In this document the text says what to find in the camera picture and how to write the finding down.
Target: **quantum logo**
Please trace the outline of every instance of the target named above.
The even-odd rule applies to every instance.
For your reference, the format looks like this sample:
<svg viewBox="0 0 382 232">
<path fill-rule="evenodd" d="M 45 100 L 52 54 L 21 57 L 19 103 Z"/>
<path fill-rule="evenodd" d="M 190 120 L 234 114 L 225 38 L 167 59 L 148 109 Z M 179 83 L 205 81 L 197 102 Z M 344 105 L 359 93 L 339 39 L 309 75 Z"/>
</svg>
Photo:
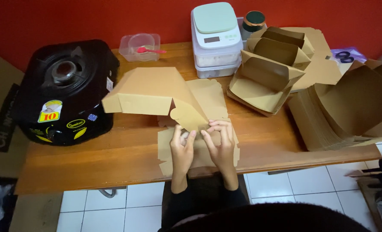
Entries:
<svg viewBox="0 0 382 232">
<path fill-rule="evenodd" d="M 85 123 L 84 119 L 77 119 L 77 120 L 73 120 L 73 121 L 69 122 L 66 125 L 66 127 L 68 127 L 68 128 L 77 128 L 77 127 L 82 126 L 84 123 Z"/>
</svg>

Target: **stacked plastic containers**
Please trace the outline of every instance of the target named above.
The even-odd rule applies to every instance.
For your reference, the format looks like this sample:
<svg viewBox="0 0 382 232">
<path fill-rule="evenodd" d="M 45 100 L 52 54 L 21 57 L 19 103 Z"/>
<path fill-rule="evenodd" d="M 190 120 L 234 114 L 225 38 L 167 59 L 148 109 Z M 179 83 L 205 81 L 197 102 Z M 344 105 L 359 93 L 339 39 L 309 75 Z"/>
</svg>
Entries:
<svg viewBox="0 0 382 232">
<path fill-rule="evenodd" d="M 241 64 L 240 51 L 243 49 L 242 40 L 231 47 L 217 49 L 201 48 L 195 33 L 193 11 L 191 11 L 191 33 L 194 63 L 198 78 L 234 75 Z"/>
</svg>

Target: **hand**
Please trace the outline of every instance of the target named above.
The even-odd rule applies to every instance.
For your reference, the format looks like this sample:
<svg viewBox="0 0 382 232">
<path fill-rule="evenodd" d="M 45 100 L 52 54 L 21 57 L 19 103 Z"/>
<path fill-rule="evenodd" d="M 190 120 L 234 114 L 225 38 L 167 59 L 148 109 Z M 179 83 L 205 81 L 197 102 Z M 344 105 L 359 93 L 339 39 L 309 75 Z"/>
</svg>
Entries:
<svg viewBox="0 0 382 232">
<path fill-rule="evenodd" d="M 185 132 L 181 135 L 182 126 L 176 125 L 173 138 L 170 141 L 173 157 L 173 177 L 171 191 L 180 193 L 187 188 L 186 175 L 194 158 L 194 140 L 197 132 Z"/>
<path fill-rule="evenodd" d="M 237 171 L 234 167 L 234 129 L 230 122 L 222 120 L 209 120 L 211 126 L 207 131 L 202 130 L 201 134 L 207 144 L 211 160 L 218 167 L 224 178 L 225 188 L 236 190 L 238 188 Z M 215 146 L 209 133 L 219 131 L 221 135 L 221 145 Z"/>
</svg>

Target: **black pants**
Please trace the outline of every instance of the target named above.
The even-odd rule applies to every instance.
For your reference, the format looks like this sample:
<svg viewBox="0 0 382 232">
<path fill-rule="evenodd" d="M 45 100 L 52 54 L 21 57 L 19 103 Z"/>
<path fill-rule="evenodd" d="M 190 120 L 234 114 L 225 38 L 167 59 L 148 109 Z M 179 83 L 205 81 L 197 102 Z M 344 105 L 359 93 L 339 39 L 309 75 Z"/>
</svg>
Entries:
<svg viewBox="0 0 382 232">
<path fill-rule="evenodd" d="M 238 189 L 229 191 L 225 189 L 220 175 L 193 180 L 187 177 L 187 182 L 187 189 L 178 194 L 171 192 L 171 182 L 165 183 L 160 232 L 169 230 L 177 222 L 193 215 L 209 214 L 220 209 L 248 204 L 241 184 Z"/>
</svg>

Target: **purple plastic bag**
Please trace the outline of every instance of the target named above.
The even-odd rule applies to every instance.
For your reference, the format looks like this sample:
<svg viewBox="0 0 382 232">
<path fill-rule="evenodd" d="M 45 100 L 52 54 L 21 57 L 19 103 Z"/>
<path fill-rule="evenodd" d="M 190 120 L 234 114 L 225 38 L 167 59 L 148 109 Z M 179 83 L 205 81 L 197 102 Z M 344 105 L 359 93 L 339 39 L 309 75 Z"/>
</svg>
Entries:
<svg viewBox="0 0 382 232">
<path fill-rule="evenodd" d="M 346 62 L 342 62 L 342 60 L 344 58 L 348 58 L 348 57 L 353 57 L 354 60 L 358 60 L 358 61 L 360 61 L 362 63 L 366 62 L 366 60 L 367 60 L 367 58 L 363 54 L 359 53 L 359 51 L 355 47 L 346 47 L 346 48 L 341 48 L 341 49 L 332 49 L 331 53 L 333 54 L 333 56 L 330 58 L 330 60 L 335 60 L 339 64 L 341 64 L 341 63 L 350 63 L 350 62 L 347 62 L 347 61 Z"/>
</svg>

